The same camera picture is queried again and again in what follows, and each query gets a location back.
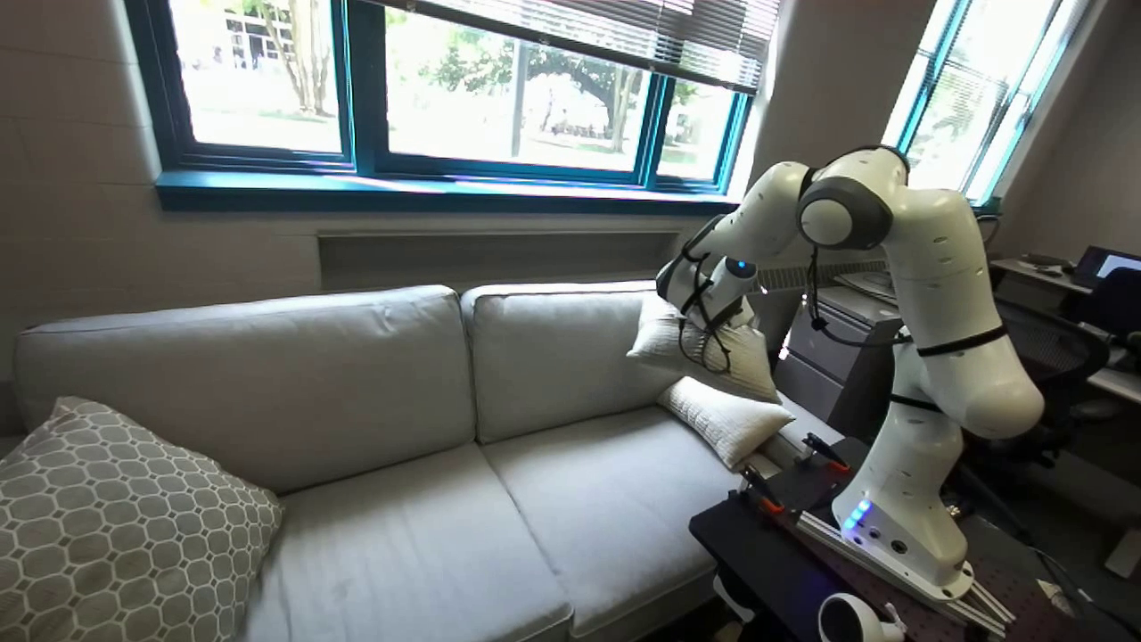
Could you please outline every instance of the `office chair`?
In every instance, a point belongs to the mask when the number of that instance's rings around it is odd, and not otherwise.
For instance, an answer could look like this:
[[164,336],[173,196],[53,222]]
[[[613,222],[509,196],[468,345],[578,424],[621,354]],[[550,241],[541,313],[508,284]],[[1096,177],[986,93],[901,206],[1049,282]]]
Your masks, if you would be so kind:
[[967,437],[967,451],[975,458],[1033,461],[1051,467],[1077,424],[1099,412],[1087,405],[1096,402],[1087,395],[1087,379],[1109,364],[1109,341],[1075,322],[1010,298],[999,298],[999,313],[1012,349],[1044,395],[1044,418],[1021,437]]

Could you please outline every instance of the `white couch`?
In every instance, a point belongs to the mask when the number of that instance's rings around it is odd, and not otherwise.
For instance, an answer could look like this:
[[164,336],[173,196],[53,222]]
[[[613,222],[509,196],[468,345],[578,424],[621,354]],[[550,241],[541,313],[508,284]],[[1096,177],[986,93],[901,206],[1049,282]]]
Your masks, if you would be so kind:
[[[118,405],[274,487],[254,642],[640,640],[708,603],[740,479],[629,361],[651,284],[447,284],[29,329],[18,405]],[[832,428],[799,411],[781,437]]]

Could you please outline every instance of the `throw pillow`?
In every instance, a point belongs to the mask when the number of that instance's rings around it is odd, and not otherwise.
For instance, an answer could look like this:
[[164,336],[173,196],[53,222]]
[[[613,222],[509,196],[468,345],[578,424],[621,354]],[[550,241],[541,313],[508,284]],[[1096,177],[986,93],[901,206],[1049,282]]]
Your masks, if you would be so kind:
[[743,298],[743,313],[720,323],[716,336],[708,336],[666,298],[647,296],[640,336],[629,358],[677,374],[693,374],[712,390],[727,390],[749,399],[781,399],[771,372],[766,340],[758,329],[749,298]]
[[730,395],[697,379],[676,383],[660,402],[666,405],[666,412],[690,424],[727,470],[743,470],[749,454],[758,454],[794,418],[781,402]]
[[0,523],[0,640],[238,640],[283,508],[66,395],[0,461]]

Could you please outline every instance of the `window blinds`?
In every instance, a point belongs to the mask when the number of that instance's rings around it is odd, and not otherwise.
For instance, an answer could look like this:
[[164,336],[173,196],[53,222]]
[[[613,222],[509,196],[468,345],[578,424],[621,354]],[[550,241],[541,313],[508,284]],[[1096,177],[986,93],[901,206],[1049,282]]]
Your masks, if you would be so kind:
[[753,93],[781,0],[363,0]]

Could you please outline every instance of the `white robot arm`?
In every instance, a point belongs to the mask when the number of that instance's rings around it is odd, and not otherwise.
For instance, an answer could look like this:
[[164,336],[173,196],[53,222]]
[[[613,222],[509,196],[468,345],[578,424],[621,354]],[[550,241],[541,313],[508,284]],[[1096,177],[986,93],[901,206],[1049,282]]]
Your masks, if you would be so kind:
[[832,504],[837,531],[824,540],[932,603],[986,593],[938,492],[964,454],[960,428],[1012,437],[1038,424],[1040,392],[1004,333],[967,198],[911,190],[907,162],[886,145],[821,171],[775,164],[734,214],[684,241],[657,290],[716,336],[743,310],[743,294],[759,284],[759,263],[794,231],[824,250],[880,245],[912,336],[895,349],[888,418],[861,473]]

